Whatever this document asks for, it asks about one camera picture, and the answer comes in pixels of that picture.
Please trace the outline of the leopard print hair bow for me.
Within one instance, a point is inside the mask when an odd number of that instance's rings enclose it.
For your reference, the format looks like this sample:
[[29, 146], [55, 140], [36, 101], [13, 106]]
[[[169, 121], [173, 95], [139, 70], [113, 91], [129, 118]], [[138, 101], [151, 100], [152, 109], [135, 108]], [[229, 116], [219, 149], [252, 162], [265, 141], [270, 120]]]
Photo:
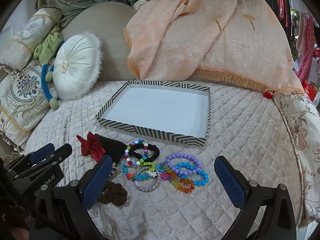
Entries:
[[118, 174], [118, 171], [119, 171], [118, 164], [113, 163], [112, 170], [111, 170], [110, 175], [109, 175], [109, 179], [115, 177]]

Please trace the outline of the brown scrunchie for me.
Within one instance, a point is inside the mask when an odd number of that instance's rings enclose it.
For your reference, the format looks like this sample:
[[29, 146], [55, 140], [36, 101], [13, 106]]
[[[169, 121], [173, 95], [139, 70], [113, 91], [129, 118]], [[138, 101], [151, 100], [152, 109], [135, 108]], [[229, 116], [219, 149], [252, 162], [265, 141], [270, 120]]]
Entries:
[[102, 204], [112, 203], [115, 206], [123, 206], [127, 201], [127, 191], [120, 183], [107, 181], [98, 197]]

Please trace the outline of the peach fringed blanket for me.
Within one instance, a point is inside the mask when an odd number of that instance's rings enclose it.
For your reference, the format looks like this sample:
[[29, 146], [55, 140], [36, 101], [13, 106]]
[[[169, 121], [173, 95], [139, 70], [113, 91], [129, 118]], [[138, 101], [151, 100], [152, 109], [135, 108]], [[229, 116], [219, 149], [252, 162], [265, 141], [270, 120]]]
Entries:
[[191, 76], [261, 93], [302, 93], [285, 31], [265, 0], [151, 0], [124, 29], [140, 80]]

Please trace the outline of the cream bolster pillow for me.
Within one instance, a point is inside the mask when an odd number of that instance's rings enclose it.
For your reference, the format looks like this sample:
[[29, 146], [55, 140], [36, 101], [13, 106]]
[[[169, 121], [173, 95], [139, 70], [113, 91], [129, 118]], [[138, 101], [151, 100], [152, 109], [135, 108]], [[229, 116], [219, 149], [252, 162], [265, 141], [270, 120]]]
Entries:
[[61, 17], [62, 12], [59, 9], [38, 10], [1, 49], [1, 64], [21, 71], [27, 65], [35, 48], [47, 37]]

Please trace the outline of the white round satin cushion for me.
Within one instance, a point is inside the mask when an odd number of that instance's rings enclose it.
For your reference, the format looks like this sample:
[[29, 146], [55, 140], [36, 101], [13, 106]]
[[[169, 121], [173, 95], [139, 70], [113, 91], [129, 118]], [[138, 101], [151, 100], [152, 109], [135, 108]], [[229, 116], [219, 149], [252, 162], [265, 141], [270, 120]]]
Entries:
[[73, 100], [86, 95], [101, 71], [101, 41], [93, 33], [71, 36], [58, 50], [53, 83], [59, 98]]

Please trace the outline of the floral cream bed skirt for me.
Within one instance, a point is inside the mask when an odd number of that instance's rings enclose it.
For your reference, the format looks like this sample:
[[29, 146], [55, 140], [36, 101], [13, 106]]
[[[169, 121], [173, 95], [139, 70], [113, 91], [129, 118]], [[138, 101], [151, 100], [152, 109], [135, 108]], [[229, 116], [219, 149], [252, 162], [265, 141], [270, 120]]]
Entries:
[[302, 210], [298, 226], [319, 222], [319, 112], [306, 94], [285, 91], [273, 97], [284, 118], [298, 161]]

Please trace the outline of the green plush toy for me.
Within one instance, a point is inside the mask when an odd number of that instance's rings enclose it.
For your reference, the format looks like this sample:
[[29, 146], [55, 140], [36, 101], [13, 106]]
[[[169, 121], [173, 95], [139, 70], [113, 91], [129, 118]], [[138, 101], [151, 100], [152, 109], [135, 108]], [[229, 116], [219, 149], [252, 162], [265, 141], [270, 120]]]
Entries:
[[40, 65], [45, 65], [50, 62], [52, 57], [57, 52], [60, 44], [63, 42], [61, 28], [54, 28], [47, 37], [35, 48], [33, 59], [38, 59]]

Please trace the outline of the quilted cream bedspread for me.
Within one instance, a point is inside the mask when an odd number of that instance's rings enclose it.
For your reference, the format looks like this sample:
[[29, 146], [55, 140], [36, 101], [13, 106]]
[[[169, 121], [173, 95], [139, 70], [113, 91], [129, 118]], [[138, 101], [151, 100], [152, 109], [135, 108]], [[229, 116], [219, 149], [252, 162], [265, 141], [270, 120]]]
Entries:
[[236, 219], [214, 171], [222, 155], [246, 179], [286, 185], [294, 214], [301, 205], [300, 174], [287, 126], [273, 100], [247, 89], [209, 85], [212, 117], [202, 147], [145, 137], [159, 157], [147, 168], [120, 164], [112, 178], [127, 191], [117, 207], [97, 203], [89, 214], [108, 239], [221, 239]]

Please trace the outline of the red bow hair clip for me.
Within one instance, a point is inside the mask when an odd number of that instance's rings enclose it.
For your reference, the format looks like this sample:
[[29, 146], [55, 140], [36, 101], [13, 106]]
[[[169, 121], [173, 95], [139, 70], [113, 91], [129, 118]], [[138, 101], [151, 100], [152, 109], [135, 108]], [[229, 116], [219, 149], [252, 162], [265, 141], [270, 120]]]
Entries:
[[99, 138], [92, 132], [87, 134], [86, 139], [80, 135], [76, 135], [76, 138], [81, 144], [81, 154], [83, 156], [90, 155], [96, 163], [99, 162], [102, 156], [106, 153], [106, 150], [103, 148]]

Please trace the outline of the striped shallow tray box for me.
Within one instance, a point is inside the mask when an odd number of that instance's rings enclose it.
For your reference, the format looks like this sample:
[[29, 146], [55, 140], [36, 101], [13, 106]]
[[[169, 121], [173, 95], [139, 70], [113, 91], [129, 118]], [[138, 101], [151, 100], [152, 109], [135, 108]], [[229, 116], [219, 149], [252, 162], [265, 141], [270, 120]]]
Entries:
[[126, 81], [96, 114], [102, 126], [181, 144], [206, 144], [208, 86], [177, 81]]

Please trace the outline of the hanging red clothes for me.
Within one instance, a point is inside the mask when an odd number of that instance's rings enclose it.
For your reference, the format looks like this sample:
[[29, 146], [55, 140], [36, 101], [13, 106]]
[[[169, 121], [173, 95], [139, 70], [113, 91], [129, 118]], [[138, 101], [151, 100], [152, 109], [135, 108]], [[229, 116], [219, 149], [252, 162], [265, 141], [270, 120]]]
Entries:
[[[278, 13], [277, 17], [283, 26], [285, 32], [288, 33], [288, 41], [291, 42], [291, 10], [290, 0], [277, 0]], [[297, 72], [297, 76], [301, 82], [307, 81], [310, 75], [312, 59], [314, 55], [314, 44], [316, 42], [314, 19], [310, 10], [304, 5], [296, 7], [299, 13], [298, 38], [296, 41], [296, 50], [300, 55], [301, 62]]]

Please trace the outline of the small red tassel knot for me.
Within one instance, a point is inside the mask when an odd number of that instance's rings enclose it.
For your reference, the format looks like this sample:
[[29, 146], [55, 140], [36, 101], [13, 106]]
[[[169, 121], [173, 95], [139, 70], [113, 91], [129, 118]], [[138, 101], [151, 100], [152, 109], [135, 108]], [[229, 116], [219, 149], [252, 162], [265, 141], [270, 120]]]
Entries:
[[266, 91], [263, 96], [267, 99], [272, 99], [274, 97], [274, 90], [268, 90]]

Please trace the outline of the black scrunchie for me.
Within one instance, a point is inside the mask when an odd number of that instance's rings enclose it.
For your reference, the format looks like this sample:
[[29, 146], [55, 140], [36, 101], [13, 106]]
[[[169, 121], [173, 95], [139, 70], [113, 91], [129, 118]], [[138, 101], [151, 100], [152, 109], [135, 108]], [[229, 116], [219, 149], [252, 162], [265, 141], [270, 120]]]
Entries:
[[129, 144], [127, 150], [129, 156], [135, 157], [137, 160], [142, 159], [144, 162], [153, 162], [160, 155], [160, 150], [156, 145], [148, 144], [142, 139]]

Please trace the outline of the embroidered floral pillow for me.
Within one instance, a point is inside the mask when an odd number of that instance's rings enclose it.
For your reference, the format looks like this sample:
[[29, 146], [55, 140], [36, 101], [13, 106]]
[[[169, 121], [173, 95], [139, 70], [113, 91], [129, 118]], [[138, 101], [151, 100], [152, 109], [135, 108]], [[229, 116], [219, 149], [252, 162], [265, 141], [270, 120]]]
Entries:
[[41, 81], [41, 66], [29, 66], [18, 75], [7, 74], [1, 81], [1, 135], [22, 150], [50, 109]]

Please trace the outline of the blue plush headband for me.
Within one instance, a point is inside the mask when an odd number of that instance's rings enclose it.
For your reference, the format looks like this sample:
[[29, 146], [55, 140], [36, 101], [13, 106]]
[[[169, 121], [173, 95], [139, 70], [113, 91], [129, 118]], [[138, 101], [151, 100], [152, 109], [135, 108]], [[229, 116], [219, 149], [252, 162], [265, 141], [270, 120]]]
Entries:
[[41, 86], [43, 89], [43, 93], [47, 101], [49, 102], [50, 108], [53, 109], [54, 111], [58, 109], [59, 103], [57, 99], [52, 96], [49, 90], [48, 83], [50, 83], [53, 79], [53, 70], [54, 70], [54, 65], [50, 67], [49, 63], [51, 59], [57, 54], [57, 51], [61, 48], [63, 44], [64, 44], [64, 41], [61, 41], [60, 44], [57, 46], [55, 53], [51, 54], [51, 58], [47, 60], [46, 63], [42, 66], [42, 72], [41, 72]]

